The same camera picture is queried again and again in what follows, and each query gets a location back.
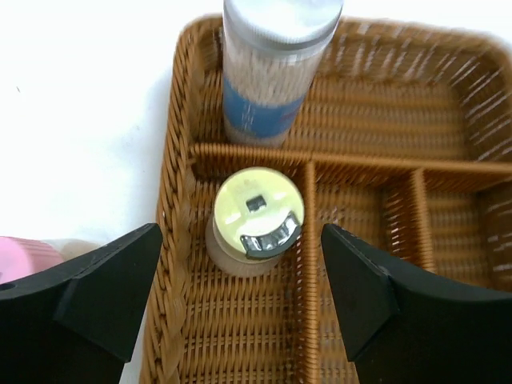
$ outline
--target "white background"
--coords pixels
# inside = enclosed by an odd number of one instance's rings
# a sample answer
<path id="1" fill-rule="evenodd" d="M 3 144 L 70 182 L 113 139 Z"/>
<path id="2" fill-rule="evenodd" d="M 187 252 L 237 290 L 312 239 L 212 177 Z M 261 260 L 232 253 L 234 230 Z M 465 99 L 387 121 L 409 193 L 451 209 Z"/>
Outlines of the white background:
<path id="1" fill-rule="evenodd" d="M 512 42 L 507 7 L 347 0 L 343 13 Z M 100 246 L 154 220 L 174 45 L 185 24 L 221 9 L 222 0 L 0 0 L 0 235 Z M 139 337 L 122 382 L 138 381 L 141 346 Z"/>

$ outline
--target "woven basket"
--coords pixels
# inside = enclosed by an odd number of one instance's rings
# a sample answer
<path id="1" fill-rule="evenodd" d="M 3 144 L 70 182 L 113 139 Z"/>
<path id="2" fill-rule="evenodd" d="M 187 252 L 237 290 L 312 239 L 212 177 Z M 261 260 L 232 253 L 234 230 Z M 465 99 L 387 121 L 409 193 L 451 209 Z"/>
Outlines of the woven basket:
<path id="1" fill-rule="evenodd" d="M 334 222 L 417 266 L 512 290 L 512 72 L 468 34 L 344 20 L 282 150 L 226 144 L 222 20 L 174 58 L 141 382 L 358 382 L 346 361 L 319 234 Z M 224 275 L 204 231 L 222 181 L 290 176 L 303 236 L 260 278 Z"/>

